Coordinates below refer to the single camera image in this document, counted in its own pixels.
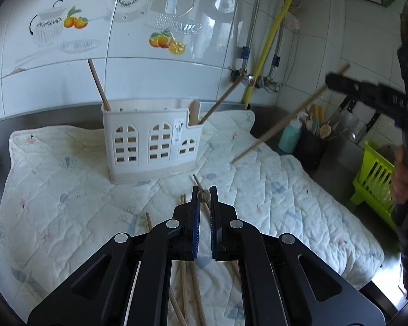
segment quilted mat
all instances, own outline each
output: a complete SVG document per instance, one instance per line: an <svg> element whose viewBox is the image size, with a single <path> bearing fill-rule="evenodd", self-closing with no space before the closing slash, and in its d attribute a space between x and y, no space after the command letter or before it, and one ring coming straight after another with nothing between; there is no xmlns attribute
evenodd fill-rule
<svg viewBox="0 0 408 326"><path fill-rule="evenodd" d="M118 232L148 231L172 217L181 194L188 199L196 173L216 185L221 202L262 233L296 235L355 288L371 280L384 253L373 235L303 171L291 155L262 144L229 162L255 139L251 111L214 113L205 123L190 172L140 183L109 181L102 130L72 126L13 133L12 167L0 206L0 292L27 320L31 310ZM196 260L208 325L243 325L240 283L230 265L211 258L210 228L200 220ZM190 275L190 320L198 315ZM174 261L171 284L178 300L181 278ZM177 325L170 306L170 325Z"/></svg>

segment white utensil holder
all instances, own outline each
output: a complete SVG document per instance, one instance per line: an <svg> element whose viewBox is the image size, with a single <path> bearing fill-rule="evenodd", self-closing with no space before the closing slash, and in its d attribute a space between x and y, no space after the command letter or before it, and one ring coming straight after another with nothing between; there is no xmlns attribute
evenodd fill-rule
<svg viewBox="0 0 408 326"><path fill-rule="evenodd" d="M109 101L102 106L112 183L132 183L195 167L203 125L194 99Z"/></svg>

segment lime green dish rack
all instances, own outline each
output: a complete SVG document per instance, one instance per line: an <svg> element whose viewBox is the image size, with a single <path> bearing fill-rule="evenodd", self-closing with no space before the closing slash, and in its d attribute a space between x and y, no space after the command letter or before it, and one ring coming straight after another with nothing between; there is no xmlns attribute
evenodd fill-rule
<svg viewBox="0 0 408 326"><path fill-rule="evenodd" d="M390 182L394 165L377 153L378 146L372 141L365 141L364 157L361 168L353 181L355 193L351 201L357 206L363 201L394 230L392 220L393 199L390 195Z"/></svg>

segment yellow hose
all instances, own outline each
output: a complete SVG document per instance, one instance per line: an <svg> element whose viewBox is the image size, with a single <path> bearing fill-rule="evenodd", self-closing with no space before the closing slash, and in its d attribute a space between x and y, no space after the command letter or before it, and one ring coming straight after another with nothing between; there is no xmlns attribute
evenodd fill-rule
<svg viewBox="0 0 408 326"><path fill-rule="evenodd" d="M252 75L254 76L254 79L257 81L260 73L261 73L261 69L264 66L264 63L266 61L266 58L268 57L269 54L269 50L271 49L272 46L272 42L274 41L275 38L275 34L285 16L285 14L287 13L290 4L292 3L292 0L285 0L284 1L284 5L281 9L281 11L278 13L277 18L275 19L275 21L272 24L271 30L269 31L268 34L268 38L266 39L266 43L263 47L263 50L261 51L261 55L260 58L258 59L257 65L255 65L254 67L254 71L252 73ZM254 86L249 86L246 88L246 93L243 99L243 103L245 104L245 107L248 106L249 104L249 100L251 98L251 94L252 94L252 90L254 89Z"/></svg>

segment human hand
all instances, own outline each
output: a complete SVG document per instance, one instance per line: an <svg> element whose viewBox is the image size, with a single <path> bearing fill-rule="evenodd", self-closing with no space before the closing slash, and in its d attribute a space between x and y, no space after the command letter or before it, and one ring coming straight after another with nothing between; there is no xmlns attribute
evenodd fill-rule
<svg viewBox="0 0 408 326"><path fill-rule="evenodd" d="M392 175L390 193L397 204L403 205L408 201L408 168L405 166L405 150L396 149L395 171Z"/></svg>

